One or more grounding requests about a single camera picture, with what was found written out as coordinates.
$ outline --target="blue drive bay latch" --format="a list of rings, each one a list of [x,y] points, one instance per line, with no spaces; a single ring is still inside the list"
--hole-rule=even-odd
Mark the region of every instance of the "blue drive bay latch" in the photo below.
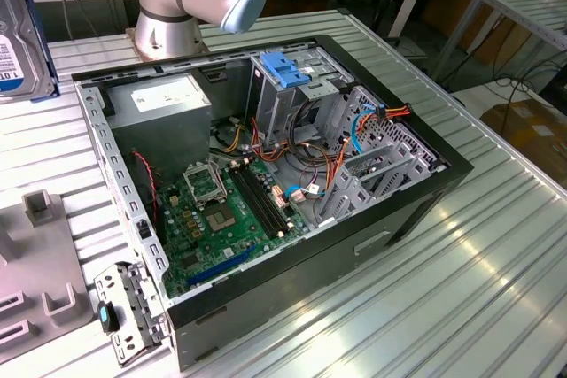
[[[264,66],[276,77],[282,87],[293,88],[309,83],[311,77],[303,74],[282,52],[271,52],[260,55]]]

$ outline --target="ram slot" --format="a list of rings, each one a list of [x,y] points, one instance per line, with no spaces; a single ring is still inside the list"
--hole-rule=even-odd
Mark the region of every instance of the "ram slot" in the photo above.
[[[288,231],[285,220],[250,170],[238,168],[230,170],[229,175],[268,238],[275,239],[279,232]]]

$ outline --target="aluminum table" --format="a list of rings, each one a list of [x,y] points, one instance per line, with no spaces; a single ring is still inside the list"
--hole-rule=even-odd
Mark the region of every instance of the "aluminum table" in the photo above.
[[[434,80],[439,77],[451,53],[461,40],[465,30],[474,20],[482,4],[491,6],[494,9],[494,13],[481,28],[468,52],[474,50],[486,38],[491,28],[502,15],[512,19],[518,25],[540,38],[540,42],[536,44],[528,58],[534,58],[544,42],[555,46],[559,50],[567,50],[567,33],[565,32],[567,0],[472,0],[443,50],[439,53],[439,59],[431,74]]]
[[[567,194],[357,19],[202,27],[211,50],[328,34],[475,167],[401,243],[223,347],[183,376],[555,376],[567,362]],[[53,43],[61,98],[0,107],[0,206],[65,201],[82,271],[132,259],[70,75],[138,61],[124,35]],[[176,377],[167,347],[119,369],[97,321],[0,366],[0,376]]]

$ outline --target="green motherboard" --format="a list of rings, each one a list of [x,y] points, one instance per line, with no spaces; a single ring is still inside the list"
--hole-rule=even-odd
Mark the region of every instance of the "green motherboard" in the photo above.
[[[258,179],[277,213],[285,220],[285,235],[267,235],[249,205],[254,200],[248,198],[249,203],[246,203],[246,197],[233,181],[236,176],[231,177],[228,168],[219,170],[226,189],[226,201],[208,204],[203,210],[196,207],[184,179],[160,189],[165,219],[162,244],[169,260],[164,283],[170,297],[180,296],[189,290],[193,285],[191,279],[198,277],[201,282],[213,279],[308,232],[306,221],[297,210],[291,205],[287,208],[276,205],[271,191],[276,182],[265,164],[257,160],[246,167]],[[208,173],[191,176],[191,185],[199,188],[199,195],[202,195],[201,189],[213,189]],[[210,274],[207,279],[201,279],[207,274]]]

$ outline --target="cardboard box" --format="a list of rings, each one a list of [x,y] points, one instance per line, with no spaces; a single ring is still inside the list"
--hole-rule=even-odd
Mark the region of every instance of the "cardboard box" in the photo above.
[[[496,105],[481,117],[500,132],[505,104]],[[533,101],[510,105],[503,137],[533,164],[567,188],[567,117]]]

